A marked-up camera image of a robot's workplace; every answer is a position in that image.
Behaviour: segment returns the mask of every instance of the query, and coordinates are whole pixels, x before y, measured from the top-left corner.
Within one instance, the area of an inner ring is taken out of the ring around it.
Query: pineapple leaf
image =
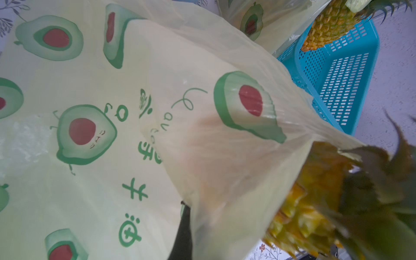
[[[338,230],[338,232],[344,237],[344,238],[350,238],[349,230],[344,226],[342,222],[340,222],[338,219],[342,218],[343,215],[331,210],[329,207],[325,205],[314,205],[315,209],[319,211],[327,220],[329,220],[335,228]]]
[[[357,244],[351,238],[345,238],[341,235],[340,232],[335,231],[335,236],[340,241],[342,246],[347,250],[352,260],[363,260],[365,259],[361,250],[358,248]]]
[[[363,20],[367,19],[371,16],[371,18],[374,17],[374,14],[381,10],[384,13],[384,18],[381,23],[384,22],[384,20],[387,17],[388,10],[386,9],[387,6],[391,8],[390,12],[391,15],[393,15],[394,12],[394,5],[397,5],[397,8],[399,8],[400,3],[403,2],[406,5],[406,10],[409,7],[410,10],[412,10],[412,4],[409,0],[372,0],[362,11],[357,13],[357,16],[361,17]]]
[[[396,213],[416,214],[416,147],[410,146],[410,150],[412,153],[411,172],[409,178],[400,183],[406,197],[399,203],[389,205],[389,208]]]
[[[400,127],[394,122],[391,117],[384,111],[386,117],[393,124],[397,135],[399,136],[399,145],[391,161],[387,164],[385,172],[388,176],[391,176],[395,181],[403,181],[407,179],[412,167],[411,150],[410,145],[404,138],[403,132]]]
[[[416,215],[396,214],[397,218],[416,233]]]
[[[368,173],[382,204],[397,203],[403,200],[404,194],[399,184],[383,171],[386,166],[386,152],[383,149],[364,146],[345,152],[361,156],[361,167]]]
[[[343,215],[365,213],[380,207],[374,185],[364,171],[348,175],[342,190],[339,212]]]
[[[366,259],[413,259],[416,253],[415,233],[388,210],[347,216],[324,211],[337,228],[348,230],[350,240],[344,242],[353,241]]]

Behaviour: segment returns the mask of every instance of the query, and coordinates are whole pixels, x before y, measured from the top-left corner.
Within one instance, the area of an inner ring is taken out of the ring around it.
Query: avocado print
[[[45,15],[20,24],[16,37],[25,50],[44,59],[62,61],[77,57],[84,38],[77,25],[62,17]]]
[[[270,95],[244,72],[230,72],[217,81],[214,103],[226,126],[281,144],[286,140],[282,128],[277,125]]]
[[[263,29],[263,8],[254,2],[243,16],[240,25],[240,31],[245,33],[251,40],[256,40]]]
[[[60,229],[45,238],[48,260],[87,260],[88,254],[70,229]]]
[[[9,193],[7,192],[6,188],[9,185],[3,184],[3,186],[0,186],[0,212],[4,210],[4,208],[9,203]]]
[[[103,155],[116,137],[116,127],[96,106],[70,107],[59,118],[57,158],[69,165],[89,164]]]
[[[109,4],[106,6],[103,52],[110,64],[116,69],[123,66],[124,32],[127,24],[134,19],[144,18],[120,5]]]
[[[0,119],[15,113],[23,105],[23,92],[12,81],[0,78]]]

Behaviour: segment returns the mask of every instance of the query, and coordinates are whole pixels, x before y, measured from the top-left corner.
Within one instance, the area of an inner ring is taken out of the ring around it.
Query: blue crate
[[[293,82],[314,97],[321,118],[354,135],[379,53],[379,37],[371,20],[316,51],[300,48],[311,26],[277,59]]]

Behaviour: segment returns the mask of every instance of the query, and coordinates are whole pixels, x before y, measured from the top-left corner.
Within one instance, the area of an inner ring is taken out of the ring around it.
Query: plastic bag
[[[329,0],[217,0],[220,13],[278,57],[321,13]]]
[[[195,260],[243,259],[313,141],[360,145],[196,5],[27,5],[0,64],[5,259],[166,259],[182,199]]]
[[[218,9],[218,4],[217,4],[217,0],[173,0],[173,1],[179,1],[179,2],[191,2],[194,3],[196,5],[199,5],[203,8],[205,8],[206,10],[213,12],[216,15],[219,15],[219,9]]]

